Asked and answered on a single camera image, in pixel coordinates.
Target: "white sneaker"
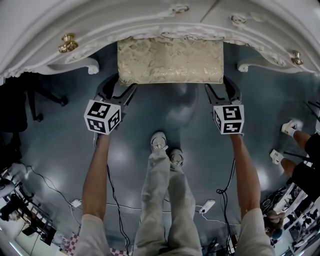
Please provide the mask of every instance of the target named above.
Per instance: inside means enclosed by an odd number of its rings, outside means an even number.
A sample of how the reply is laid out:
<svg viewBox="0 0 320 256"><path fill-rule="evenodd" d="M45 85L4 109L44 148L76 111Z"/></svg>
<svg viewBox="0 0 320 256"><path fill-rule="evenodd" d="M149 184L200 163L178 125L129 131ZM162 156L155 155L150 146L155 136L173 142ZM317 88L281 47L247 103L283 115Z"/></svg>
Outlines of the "white sneaker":
<svg viewBox="0 0 320 256"><path fill-rule="evenodd" d="M157 131L155 134L153 134L151 138L151 150L152 152L155 149L163 149L167 150L167 139L166 135L162 131Z"/></svg>
<svg viewBox="0 0 320 256"><path fill-rule="evenodd" d="M184 164L184 156L180 149L174 149L170 153L170 161L175 166L182 166Z"/></svg>
<svg viewBox="0 0 320 256"><path fill-rule="evenodd" d="M293 137L295 131L297 131L297 128L298 128L298 124L294 120L290 120L289 122L282 125L281 132Z"/></svg>
<svg viewBox="0 0 320 256"><path fill-rule="evenodd" d="M272 163L276 165L280 164L281 160L284 159L284 156L275 149L270 153L270 157L272 158Z"/></svg>

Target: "shorts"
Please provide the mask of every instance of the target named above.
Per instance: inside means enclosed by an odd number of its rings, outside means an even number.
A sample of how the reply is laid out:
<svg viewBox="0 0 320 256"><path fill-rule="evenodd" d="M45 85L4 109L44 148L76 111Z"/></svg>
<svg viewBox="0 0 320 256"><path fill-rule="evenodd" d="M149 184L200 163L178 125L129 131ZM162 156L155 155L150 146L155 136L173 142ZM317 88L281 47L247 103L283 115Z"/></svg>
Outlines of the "shorts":
<svg viewBox="0 0 320 256"><path fill-rule="evenodd" d="M292 180L297 184L309 197L315 202L320 197L319 180L320 180L320 135L315 133L306 142L305 152L313 160L312 167L299 163L293 171Z"/></svg>

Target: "gray floor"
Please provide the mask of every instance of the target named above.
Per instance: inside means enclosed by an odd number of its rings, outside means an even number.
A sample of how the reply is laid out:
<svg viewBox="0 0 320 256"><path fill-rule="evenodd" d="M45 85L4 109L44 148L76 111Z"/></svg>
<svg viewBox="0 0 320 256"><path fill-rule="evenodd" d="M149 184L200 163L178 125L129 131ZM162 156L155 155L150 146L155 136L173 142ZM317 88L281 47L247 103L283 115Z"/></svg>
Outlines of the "gray floor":
<svg viewBox="0 0 320 256"><path fill-rule="evenodd" d="M44 120L32 121L28 112L28 128L21 134L23 161L36 172L50 178L57 189L72 201L82 196L82 186L94 151L93 133L88 131L83 114L89 99L95 95L98 84L117 72L117 48L109 45L95 58L100 72L88 75L86 69L48 76L44 86L57 95L67 95L69 104L61 107L37 95L37 108ZM244 140L257 168L262 197L283 185L287 178L278 166L272 164L272 148L301 152L289 136L280 133L281 124L291 118L304 123L303 130L314 132L315 118L302 101L315 101L319 95L319 79L309 73L285 74L250 67L248 73L236 70L237 60L255 54L247 47L225 44L225 74L232 78L242 91L245 106ZM124 88L119 85L116 92ZM194 193L197 205L208 199L217 204L206 214L207 218L223 220L220 196L216 193L228 182L233 160L230 139L220 135L203 84L139 85L138 91L126 109L127 116L117 131L112 133L109 153L111 178L116 197L121 205L140 208L140 194L144 183L150 137L153 132L165 132L170 147L180 147L184 153L184 172ZM49 189L43 180L29 173L26 188L35 193L44 209L51 213L57 228L65 234L78 231L68 204L60 194ZM240 222L236 194L236 179L228 193L227 216L230 223ZM114 204L111 186L107 201ZM139 226L139 210L121 209L124 230L134 240ZM82 211L76 209L80 221ZM170 215L163 216L170 226ZM206 221L195 214L201 242L207 245L214 236L222 243L225 226ZM105 216L107 237L112 246L124 247L119 232L117 208L107 206Z"/></svg>

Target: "chair leg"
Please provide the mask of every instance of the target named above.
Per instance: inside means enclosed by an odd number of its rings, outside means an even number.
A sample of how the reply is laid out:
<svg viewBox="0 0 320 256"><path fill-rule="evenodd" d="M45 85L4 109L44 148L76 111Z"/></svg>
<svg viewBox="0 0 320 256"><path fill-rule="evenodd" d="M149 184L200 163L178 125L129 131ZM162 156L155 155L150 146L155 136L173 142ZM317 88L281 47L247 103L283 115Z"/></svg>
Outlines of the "chair leg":
<svg viewBox="0 0 320 256"><path fill-rule="evenodd" d="M45 88L43 88L42 86L36 86L34 88L34 90L41 94L42 96L48 98L49 100L55 102L55 103L59 103L60 105L64 106L68 104L68 99L63 96L62 98L58 98L56 96L54 96L51 92L47 91Z"/></svg>
<svg viewBox="0 0 320 256"><path fill-rule="evenodd" d="M306 156L303 156L303 155L290 153L290 152L287 152L287 151L284 151L283 154L287 154L289 156L298 157L298 158L301 158L303 161L307 161L307 162L313 163L313 160L310 159L310 157L306 157Z"/></svg>
<svg viewBox="0 0 320 256"><path fill-rule="evenodd" d="M31 113L32 113L32 118L33 118L33 120L37 120L37 121L41 122L43 119L43 115L36 114L35 91L33 89L28 89L27 93L28 93L28 99L29 99L29 105L30 105L30 109L31 109Z"/></svg>

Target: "brass drawer knob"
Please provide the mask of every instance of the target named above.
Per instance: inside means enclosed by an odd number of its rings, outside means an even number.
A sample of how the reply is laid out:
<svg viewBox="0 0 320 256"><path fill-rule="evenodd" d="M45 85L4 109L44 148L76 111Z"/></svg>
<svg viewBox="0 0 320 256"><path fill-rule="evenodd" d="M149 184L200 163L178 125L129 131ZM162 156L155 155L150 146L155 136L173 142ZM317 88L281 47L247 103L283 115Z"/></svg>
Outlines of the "brass drawer knob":
<svg viewBox="0 0 320 256"><path fill-rule="evenodd" d="M291 61L296 65L302 65L304 62L300 58L301 57L301 53L298 52L297 50L293 50L292 53L294 55L294 58L291 58Z"/></svg>
<svg viewBox="0 0 320 256"><path fill-rule="evenodd" d="M74 49L76 49L78 47L78 43L73 40L74 38L75 38L75 34L72 34L72 33L65 34L61 38L64 44L59 46L59 52L63 54L63 53L72 52Z"/></svg>
<svg viewBox="0 0 320 256"><path fill-rule="evenodd" d="M187 11L189 11L189 6L177 6L175 9L174 9L175 13L176 14L182 14L182 13L185 13Z"/></svg>

